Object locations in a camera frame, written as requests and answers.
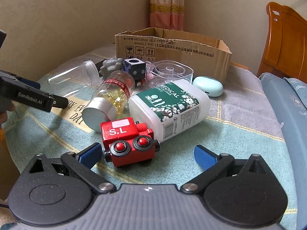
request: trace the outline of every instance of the human hand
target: human hand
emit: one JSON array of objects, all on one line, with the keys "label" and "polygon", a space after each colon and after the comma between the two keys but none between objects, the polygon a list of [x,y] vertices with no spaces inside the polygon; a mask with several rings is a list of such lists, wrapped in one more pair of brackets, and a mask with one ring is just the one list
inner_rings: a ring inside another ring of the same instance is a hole
[{"label": "human hand", "polygon": [[[15,110],[15,105],[12,103],[8,111],[13,112]],[[7,121],[7,112],[0,113],[0,125]]]}]

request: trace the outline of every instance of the silver bottle cap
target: silver bottle cap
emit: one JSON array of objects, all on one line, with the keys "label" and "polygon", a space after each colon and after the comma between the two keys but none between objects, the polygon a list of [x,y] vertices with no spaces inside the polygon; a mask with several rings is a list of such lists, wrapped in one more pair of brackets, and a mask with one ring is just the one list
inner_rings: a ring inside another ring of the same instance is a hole
[{"label": "silver bottle cap", "polygon": [[86,125],[96,132],[101,132],[102,122],[117,118],[115,106],[105,98],[96,97],[82,111],[82,119]]}]

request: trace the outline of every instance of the gray toy figurine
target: gray toy figurine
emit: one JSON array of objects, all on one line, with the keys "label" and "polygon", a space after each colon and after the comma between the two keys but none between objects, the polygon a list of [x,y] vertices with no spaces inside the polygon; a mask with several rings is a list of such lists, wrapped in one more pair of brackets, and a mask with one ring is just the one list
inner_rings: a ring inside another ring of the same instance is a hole
[{"label": "gray toy figurine", "polygon": [[122,58],[104,60],[99,74],[102,75],[104,80],[107,79],[114,71],[122,70],[123,61]]}]

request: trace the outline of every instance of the curtain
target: curtain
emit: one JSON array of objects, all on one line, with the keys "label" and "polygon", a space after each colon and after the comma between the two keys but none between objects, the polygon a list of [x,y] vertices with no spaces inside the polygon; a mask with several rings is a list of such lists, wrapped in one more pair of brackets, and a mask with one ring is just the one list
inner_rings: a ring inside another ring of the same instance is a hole
[{"label": "curtain", "polygon": [[150,0],[150,27],[183,30],[184,0]]}]

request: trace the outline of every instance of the wooden headboard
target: wooden headboard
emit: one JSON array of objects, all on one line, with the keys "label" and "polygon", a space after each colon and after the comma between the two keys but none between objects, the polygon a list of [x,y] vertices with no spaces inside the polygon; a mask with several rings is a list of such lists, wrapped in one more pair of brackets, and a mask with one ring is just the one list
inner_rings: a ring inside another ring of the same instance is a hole
[{"label": "wooden headboard", "polygon": [[307,82],[307,21],[275,2],[267,5],[269,32],[257,76],[264,72]]}]

